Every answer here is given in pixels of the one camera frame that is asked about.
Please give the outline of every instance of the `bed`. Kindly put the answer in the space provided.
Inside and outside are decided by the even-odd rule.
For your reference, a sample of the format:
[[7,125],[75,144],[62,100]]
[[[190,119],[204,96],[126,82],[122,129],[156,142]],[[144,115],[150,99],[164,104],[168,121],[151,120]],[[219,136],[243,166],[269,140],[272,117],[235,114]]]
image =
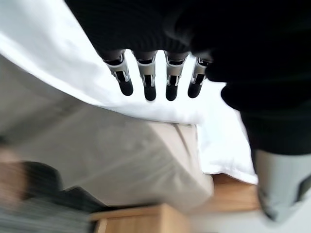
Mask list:
[[135,119],[86,104],[0,57],[0,130],[21,160],[56,168],[108,206],[166,202],[187,211],[213,193],[193,125]]

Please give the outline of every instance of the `black fabric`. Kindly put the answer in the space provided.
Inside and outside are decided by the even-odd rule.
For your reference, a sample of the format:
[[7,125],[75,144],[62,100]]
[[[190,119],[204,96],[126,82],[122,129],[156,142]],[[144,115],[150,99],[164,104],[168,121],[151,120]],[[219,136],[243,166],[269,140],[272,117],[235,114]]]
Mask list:
[[65,0],[99,55],[107,50],[188,51],[163,30],[165,1]]

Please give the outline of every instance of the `blurry object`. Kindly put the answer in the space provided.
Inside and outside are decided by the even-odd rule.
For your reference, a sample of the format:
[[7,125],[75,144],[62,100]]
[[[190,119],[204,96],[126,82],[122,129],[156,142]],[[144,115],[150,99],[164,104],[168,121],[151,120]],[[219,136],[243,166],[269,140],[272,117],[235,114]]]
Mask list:
[[25,199],[28,179],[24,165],[9,147],[7,141],[0,138],[0,207],[16,209]]

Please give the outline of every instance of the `black fingertip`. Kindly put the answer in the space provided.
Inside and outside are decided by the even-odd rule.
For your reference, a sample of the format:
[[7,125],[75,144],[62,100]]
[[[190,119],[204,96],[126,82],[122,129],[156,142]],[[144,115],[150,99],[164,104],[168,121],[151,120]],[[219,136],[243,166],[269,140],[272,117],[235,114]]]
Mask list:
[[132,85],[132,81],[129,80],[127,82],[121,82],[119,83],[121,92],[125,95],[125,96],[130,96],[133,94],[134,89],[133,89],[133,85]]
[[201,88],[202,85],[200,84],[190,83],[188,88],[188,96],[190,98],[196,98],[200,94]]
[[144,87],[145,98],[148,101],[153,101],[156,99],[156,87],[145,86]]
[[173,101],[177,97],[177,88],[178,86],[171,85],[166,86],[166,99],[169,101]]

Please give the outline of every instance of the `wooden bed frame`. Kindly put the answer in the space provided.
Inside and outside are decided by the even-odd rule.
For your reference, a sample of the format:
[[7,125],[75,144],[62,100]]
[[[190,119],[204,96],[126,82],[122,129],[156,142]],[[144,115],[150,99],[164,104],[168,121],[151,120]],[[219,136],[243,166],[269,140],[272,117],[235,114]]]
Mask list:
[[225,174],[213,175],[213,179],[214,196],[202,206],[192,210],[191,214],[259,209],[256,185],[240,182]]

